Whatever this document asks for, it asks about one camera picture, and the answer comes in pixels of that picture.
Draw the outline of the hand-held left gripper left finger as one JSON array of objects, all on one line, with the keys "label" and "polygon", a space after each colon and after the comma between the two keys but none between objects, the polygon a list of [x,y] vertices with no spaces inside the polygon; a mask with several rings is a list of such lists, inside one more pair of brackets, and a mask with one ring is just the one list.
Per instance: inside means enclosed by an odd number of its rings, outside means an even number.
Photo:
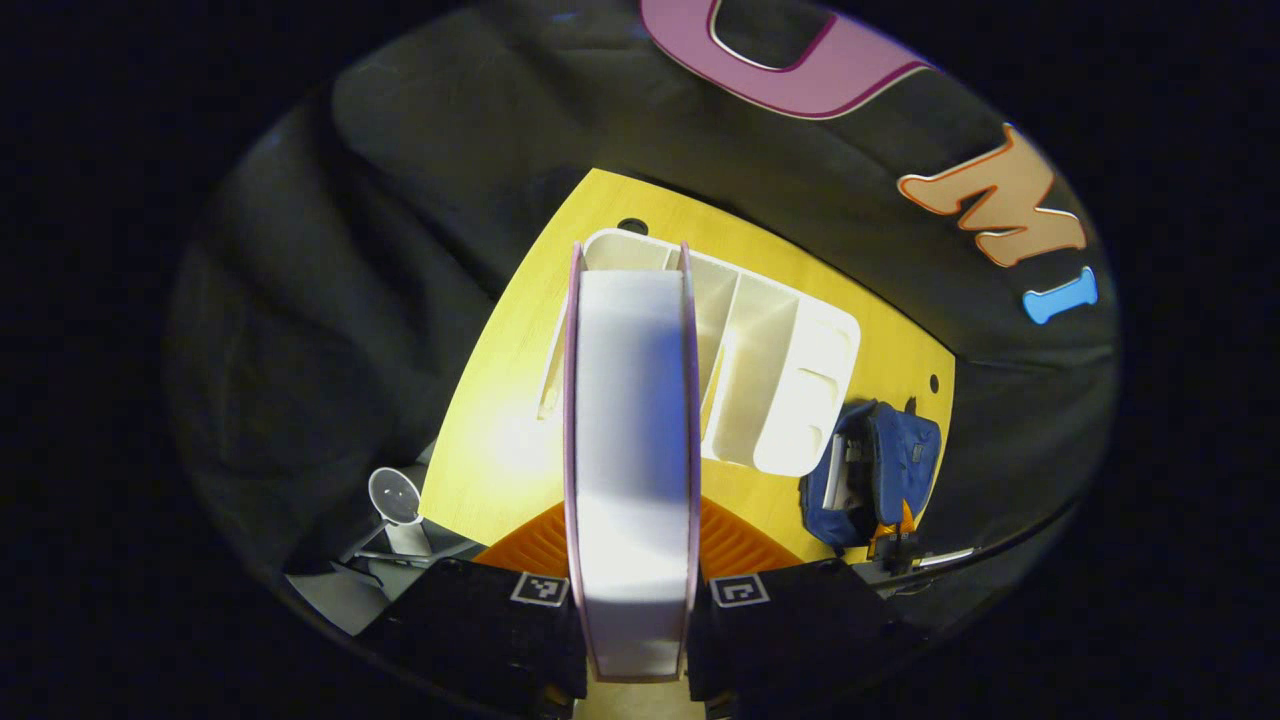
[{"label": "hand-held left gripper left finger", "polygon": [[474,559],[439,559],[360,633],[389,665],[504,716],[570,716],[588,652],[570,585],[564,506]]}]

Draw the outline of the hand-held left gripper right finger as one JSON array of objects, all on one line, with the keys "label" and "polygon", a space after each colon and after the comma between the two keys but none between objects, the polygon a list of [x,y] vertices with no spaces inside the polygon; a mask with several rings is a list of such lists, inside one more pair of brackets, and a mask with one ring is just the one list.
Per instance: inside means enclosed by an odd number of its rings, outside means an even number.
[{"label": "hand-held left gripper right finger", "polygon": [[799,716],[883,680],[922,630],[845,561],[804,562],[704,498],[690,697],[709,716]]}]

